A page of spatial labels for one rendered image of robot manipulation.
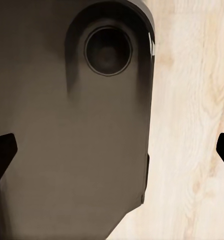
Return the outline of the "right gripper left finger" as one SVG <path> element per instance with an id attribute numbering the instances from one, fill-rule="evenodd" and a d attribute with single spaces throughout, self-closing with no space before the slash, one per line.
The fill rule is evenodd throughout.
<path id="1" fill-rule="evenodd" d="M 0 180 L 18 152 L 13 133 L 0 136 Z"/>

